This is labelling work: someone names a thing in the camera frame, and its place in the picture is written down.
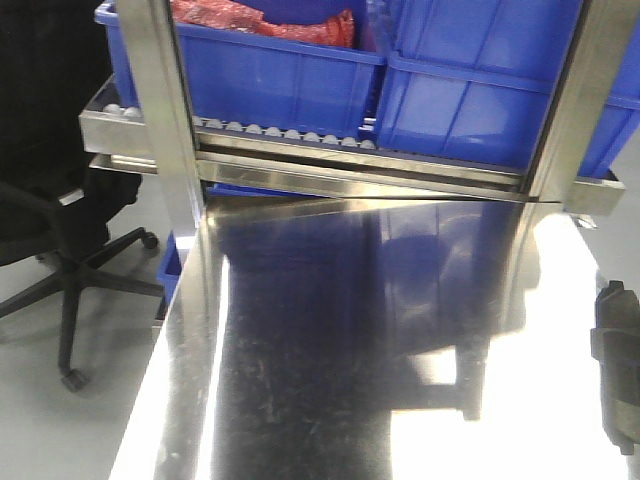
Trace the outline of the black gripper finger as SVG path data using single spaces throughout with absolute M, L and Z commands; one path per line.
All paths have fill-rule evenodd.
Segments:
M 599 327 L 590 332 L 591 356 L 600 363 L 639 362 L 638 327 Z
M 613 443 L 639 442 L 639 407 L 610 399 L 607 406 L 607 428 Z

